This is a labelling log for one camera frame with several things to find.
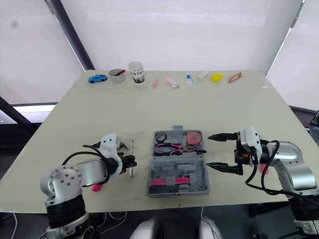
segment yellow object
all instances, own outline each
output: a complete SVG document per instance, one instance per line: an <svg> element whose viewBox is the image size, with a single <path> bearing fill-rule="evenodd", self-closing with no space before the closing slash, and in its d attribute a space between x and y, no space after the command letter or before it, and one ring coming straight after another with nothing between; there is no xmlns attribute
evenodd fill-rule
<svg viewBox="0 0 319 239"><path fill-rule="evenodd" d="M211 81L212 82L219 82L223 79L223 74L217 73L211 76Z"/></svg>

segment cup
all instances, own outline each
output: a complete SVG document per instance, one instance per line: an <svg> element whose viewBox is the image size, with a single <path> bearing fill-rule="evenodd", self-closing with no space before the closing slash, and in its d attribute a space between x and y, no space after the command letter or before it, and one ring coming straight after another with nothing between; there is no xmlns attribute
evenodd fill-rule
<svg viewBox="0 0 319 239"><path fill-rule="evenodd" d="M129 71L133 76L135 83L140 84L145 81L143 64L139 61L133 61L129 64Z"/></svg>
<svg viewBox="0 0 319 239"><path fill-rule="evenodd" d="M111 81L114 83L120 83L125 81L125 75L122 73L122 69L114 69L109 72Z"/></svg>

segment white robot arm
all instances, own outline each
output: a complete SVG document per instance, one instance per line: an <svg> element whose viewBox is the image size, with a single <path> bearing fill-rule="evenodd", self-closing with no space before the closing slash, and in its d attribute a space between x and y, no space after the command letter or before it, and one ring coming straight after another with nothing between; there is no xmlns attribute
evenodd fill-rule
<svg viewBox="0 0 319 239"><path fill-rule="evenodd" d="M135 167L133 155L118 153L120 147L116 133L105 135L101 142L89 147L95 152L77 152L70 155L62 166L50 170L40 180L40 187L48 197L45 201L49 228L48 239L98 238L98 232L90 225L89 214L85 211L81 187L106 183L109 179ZM76 165L66 164L78 154L95 155Z"/></svg>
<svg viewBox="0 0 319 239"><path fill-rule="evenodd" d="M236 133L220 133L209 137L216 141L235 140L235 166L227 163L207 163L221 172L243 175L243 164L254 166L246 185L263 190L270 195L285 194L295 216L295 226L300 235L313 237L319 235L319 188L315 176L303 161L301 150L288 141L261 140L256 130L250 126ZM258 163L265 164L261 187L249 182L255 176ZM267 189L264 177L267 168L275 168L283 190Z"/></svg>

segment metal rod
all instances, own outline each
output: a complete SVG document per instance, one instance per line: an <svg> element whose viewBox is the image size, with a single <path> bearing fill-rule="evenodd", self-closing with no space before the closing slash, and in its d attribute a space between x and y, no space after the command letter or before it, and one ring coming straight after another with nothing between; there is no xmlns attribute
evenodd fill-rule
<svg viewBox="0 0 319 239"><path fill-rule="evenodd" d="M34 133L37 130L26 117L20 114L15 108L13 108L7 101L0 97L0 110L2 110L7 116L13 119L18 124L24 126L30 133Z"/></svg>
<svg viewBox="0 0 319 239"><path fill-rule="evenodd" d="M61 30L63 31L66 40L68 41L72 51L74 52L77 60L79 61L82 69L95 70L93 63L86 52L78 34L76 33L72 22L66 13L63 4L60 0L45 0L51 13L55 16Z"/></svg>

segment white backdrop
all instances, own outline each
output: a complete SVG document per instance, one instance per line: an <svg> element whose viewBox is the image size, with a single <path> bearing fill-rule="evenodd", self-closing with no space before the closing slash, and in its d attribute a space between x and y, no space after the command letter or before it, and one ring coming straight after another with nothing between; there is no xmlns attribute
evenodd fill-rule
<svg viewBox="0 0 319 239"><path fill-rule="evenodd" d="M288 105L319 109L319 1L307 0L268 79Z"/></svg>
<svg viewBox="0 0 319 239"><path fill-rule="evenodd" d="M267 72L301 0L63 0L97 69ZM56 102L82 69L42 0L0 1L0 95Z"/></svg>
<svg viewBox="0 0 319 239"><path fill-rule="evenodd" d="M301 0L62 0L97 69L268 72Z"/></svg>
<svg viewBox="0 0 319 239"><path fill-rule="evenodd" d="M0 1L0 96L57 102L82 68L44 0Z"/></svg>

